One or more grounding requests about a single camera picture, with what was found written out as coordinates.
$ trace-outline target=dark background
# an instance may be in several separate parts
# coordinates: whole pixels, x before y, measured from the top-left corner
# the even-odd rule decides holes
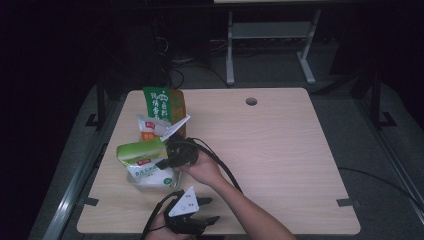
[[[324,11],[317,38],[341,41],[335,73],[376,61],[383,81],[424,127],[421,5],[399,1]],[[155,15],[92,14],[81,11],[86,6],[50,0],[0,5],[1,239],[28,237],[75,117],[97,79],[104,79],[112,98],[167,83],[160,69],[167,62],[158,56],[154,41]],[[207,61],[201,49],[212,35],[222,33],[216,29],[225,34],[225,14],[184,16],[175,14],[178,21],[166,26],[174,29],[168,34],[176,45],[192,47]],[[342,23],[332,21],[342,16]],[[199,21],[189,20],[193,17]],[[197,42],[188,42],[184,38],[193,39],[193,24],[205,27]]]

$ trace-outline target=wooden table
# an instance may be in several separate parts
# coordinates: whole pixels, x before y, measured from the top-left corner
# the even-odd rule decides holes
[[[334,163],[309,96],[304,89],[183,90],[187,135],[204,140],[228,165],[245,195],[294,234],[356,234],[360,225]],[[247,98],[257,104],[249,106]],[[128,95],[78,222],[83,233],[141,233],[155,205],[165,196],[141,192],[127,181],[116,147],[138,141],[136,114],[147,114],[142,91]],[[243,234],[223,200],[189,175],[199,197],[214,201],[193,218],[220,215],[205,234]]]

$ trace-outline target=human hand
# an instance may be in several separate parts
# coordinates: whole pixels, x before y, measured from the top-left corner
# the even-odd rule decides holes
[[[212,188],[227,181],[222,176],[218,164],[210,158],[206,153],[199,150],[199,158],[193,165],[183,165],[174,168],[176,171],[186,172],[190,174],[196,181],[206,184]]]
[[[165,216],[163,216],[163,213],[158,214],[155,217],[152,225],[150,226],[150,230],[153,231],[150,231],[147,234],[146,240],[184,240],[190,236],[188,234],[175,234],[169,228],[167,228]]]

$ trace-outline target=gray floor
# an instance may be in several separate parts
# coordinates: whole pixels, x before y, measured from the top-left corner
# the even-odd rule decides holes
[[[295,54],[299,49],[299,45],[282,43],[277,49],[255,56],[235,57],[236,85],[233,88],[302,87],[314,91],[337,79],[337,76],[328,75],[337,49],[336,43],[313,45],[308,61],[317,80],[314,86],[309,86],[305,82]],[[225,77],[225,56],[212,58],[210,69],[196,67],[200,65],[202,63],[194,62],[177,68],[185,78],[181,89],[226,88],[219,77]],[[172,72],[172,79],[178,84],[181,75]],[[352,99],[348,95],[351,84],[348,83],[326,96],[311,96],[337,166],[366,171],[401,185],[401,178],[398,177],[387,150],[379,141],[383,138],[390,143],[393,152],[417,189],[423,192],[424,181],[421,177],[424,169],[423,131],[406,112],[397,94],[383,85],[381,110],[390,112],[398,126],[384,128],[376,135],[369,124],[367,114],[363,111],[368,99],[365,98],[364,101]],[[99,132],[95,131],[94,127],[85,126],[88,116],[96,112],[95,89],[87,96],[29,239],[42,239],[80,162],[87,156],[93,156],[93,151],[99,153],[102,145],[110,138],[124,100],[125,96],[118,102],[107,101],[109,122]],[[95,173],[94,168],[80,199],[88,195]],[[399,191],[357,172],[342,170],[340,174],[351,199],[361,204],[355,208],[362,227],[361,232],[355,236],[298,236],[298,239],[424,239],[423,222],[414,211],[411,202]],[[139,239],[140,237],[139,234],[81,234],[76,230],[81,211],[82,206],[77,201],[61,239]]]

